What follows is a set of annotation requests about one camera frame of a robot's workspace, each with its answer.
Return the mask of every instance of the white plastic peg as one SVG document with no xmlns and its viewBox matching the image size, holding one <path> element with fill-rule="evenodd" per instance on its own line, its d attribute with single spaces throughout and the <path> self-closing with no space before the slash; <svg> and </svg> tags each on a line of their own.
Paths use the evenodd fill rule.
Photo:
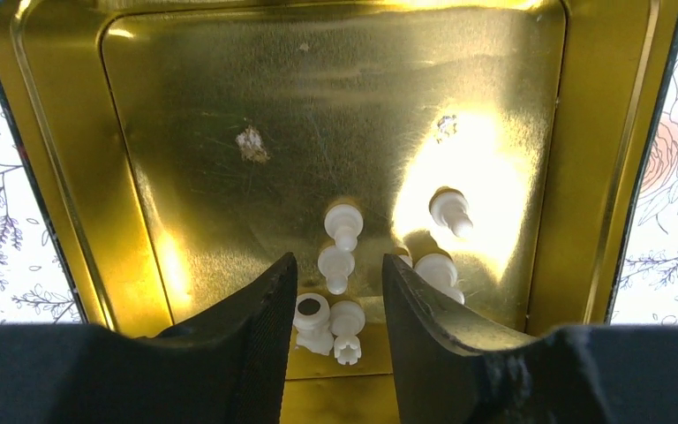
<svg viewBox="0 0 678 424">
<path fill-rule="evenodd" d="M 365 327 L 365 311 L 355 302 L 343 300 L 331 307 L 331 332 L 336 336 L 334 357 L 342 365 L 355 365 L 362 357 L 357 334 Z"/>
<path fill-rule="evenodd" d="M 458 238 L 471 234 L 473 224 L 468 215 L 469 202 L 459 192 L 445 192 L 437 195 L 430 204 L 430 215 L 441 227 L 447 227 Z"/>
<path fill-rule="evenodd" d="M 406 247 L 397 246 L 394 249 L 394 253 L 396 254 L 396 256 L 399 257 L 399 259 L 401 259 L 402 261 L 404 261 L 404 263 L 409 265 L 410 268 L 414 268 L 413 265 L 414 262 L 411 259 L 411 254 L 409 253 L 409 250 Z"/>
<path fill-rule="evenodd" d="M 334 338 L 328 330 L 331 309 L 326 298 L 316 293 L 298 296 L 292 325 L 298 331 L 298 346 L 313 353 L 328 356 L 334 347 Z"/>
<path fill-rule="evenodd" d="M 323 226 L 339 250 L 352 252 L 358 246 L 363 219 L 357 208 L 351 205 L 336 205 L 326 214 Z"/>
<path fill-rule="evenodd" d="M 454 287 L 458 279 L 456 265 L 444 254 L 423 256 L 414 270 L 435 290 L 463 305 L 463 292 Z"/>
<path fill-rule="evenodd" d="M 355 258 L 336 246 L 323 249 L 318 257 L 318 271 L 326 278 L 326 288 L 331 294 L 347 291 L 349 276 L 354 270 Z"/>
</svg>

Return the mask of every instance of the white plastic piece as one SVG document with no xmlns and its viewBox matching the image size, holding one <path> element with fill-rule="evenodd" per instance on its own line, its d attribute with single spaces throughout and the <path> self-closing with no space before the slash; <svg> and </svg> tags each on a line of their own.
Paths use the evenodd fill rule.
<svg viewBox="0 0 678 424">
<path fill-rule="evenodd" d="M 362 358 L 357 334 L 365 327 L 365 311 L 355 302 L 343 300 L 331 307 L 331 332 L 336 336 L 334 357 L 342 365 L 355 365 Z"/>
<path fill-rule="evenodd" d="M 414 270 L 435 290 L 463 305 L 463 292 L 454 287 L 458 271 L 451 258 L 444 254 L 428 254 L 417 261 Z"/>
<path fill-rule="evenodd" d="M 323 226 L 339 250 L 352 252 L 358 246 L 363 219 L 360 211 L 354 206 L 336 205 L 326 214 Z"/>
<path fill-rule="evenodd" d="M 430 204 L 430 215 L 441 227 L 448 227 L 460 239 L 471 234 L 474 225 L 468 215 L 469 202 L 459 192 L 441 193 Z"/>
<path fill-rule="evenodd" d="M 326 278 L 326 288 L 331 294 L 347 291 L 348 279 L 355 270 L 355 258 L 349 252 L 329 246 L 318 257 L 318 271 Z"/>
<path fill-rule="evenodd" d="M 313 353 L 328 356 L 334 347 L 334 338 L 328 330 L 331 309 L 326 298 L 316 293 L 298 296 L 292 325 L 298 330 L 296 344 Z"/>
<path fill-rule="evenodd" d="M 406 263 L 407 265 L 410 266 L 410 268 L 412 268 L 411 256 L 409 256 L 408 254 L 400 254 L 399 259 L 404 261 L 404 263 Z"/>
</svg>

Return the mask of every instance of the stain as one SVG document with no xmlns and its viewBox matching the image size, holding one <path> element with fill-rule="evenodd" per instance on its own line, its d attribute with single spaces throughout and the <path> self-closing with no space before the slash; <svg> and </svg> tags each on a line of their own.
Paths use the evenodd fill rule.
<svg viewBox="0 0 678 424">
<path fill-rule="evenodd" d="M 244 161 L 266 163 L 271 159 L 264 148 L 264 142 L 259 130 L 250 125 L 235 138 L 235 142 L 240 148 L 240 157 Z"/>
<path fill-rule="evenodd" d="M 444 140 L 452 137 L 458 129 L 458 117 L 456 115 L 446 115 L 438 120 L 438 133 L 435 135 L 435 139 L 438 143 L 442 143 Z"/>
<path fill-rule="evenodd" d="M 675 325 L 677 323 L 677 317 L 674 315 L 667 315 L 661 319 L 661 325 Z"/>
</svg>

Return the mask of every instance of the gold metal tin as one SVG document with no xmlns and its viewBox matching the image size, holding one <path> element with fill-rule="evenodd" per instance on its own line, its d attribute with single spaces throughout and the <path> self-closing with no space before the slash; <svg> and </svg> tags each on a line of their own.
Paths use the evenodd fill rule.
<svg viewBox="0 0 678 424">
<path fill-rule="evenodd" d="M 357 205 L 336 299 L 368 313 L 364 356 L 293 350 L 283 416 L 394 422 L 384 253 L 450 255 L 467 305 L 514 329 L 604 320 L 677 16 L 678 0 L 6 0 L 0 81 L 87 316 L 128 336 L 285 251 L 324 292 L 323 214 Z M 247 128 L 265 153 L 238 148 Z M 432 224 L 441 188 L 471 204 L 471 238 Z"/>
</svg>

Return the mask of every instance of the gold surface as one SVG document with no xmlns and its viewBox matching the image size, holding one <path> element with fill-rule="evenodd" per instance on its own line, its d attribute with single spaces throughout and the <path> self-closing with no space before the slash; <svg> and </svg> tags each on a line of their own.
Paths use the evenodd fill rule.
<svg viewBox="0 0 678 424">
<path fill-rule="evenodd" d="M 284 385 L 282 422 L 398 424 L 392 375 L 293 380 Z"/>
<path fill-rule="evenodd" d="M 447 251 L 513 328 L 603 321 L 678 0 L 269 4 L 0 4 L 0 80 L 92 322 L 154 335 L 287 250 L 320 290 L 342 196 L 366 218 L 347 297 L 372 354 L 293 350 L 287 422 L 396 422 L 380 259 L 400 244 Z M 248 125 L 266 163 L 237 150 Z M 471 240 L 426 232 L 440 186 Z"/>
<path fill-rule="evenodd" d="M 349 296 L 370 322 L 383 322 L 382 255 L 402 244 L 419 258 L 428 239 L 470 307 L 523 329 L 564 34 L 562 8 L 534 3 L 114 21 L 102 56 L 174 320 L 285 251 L 300 285 L 321 287 L 323 215 L 348 197 L 365 217 Z M 264 163 L 238 149 L 248 127 Z M 443 186 L 470 202 L 471 239 L 436 230 L 428 204 Z"/>
<path fill-rule="evenodd" d="M 678 0 L 568 5 L 570 30 L 531 283 L 527 332 L 533 335 L 565 322 L 606 319 L 678 16 Z"/>
</svg>

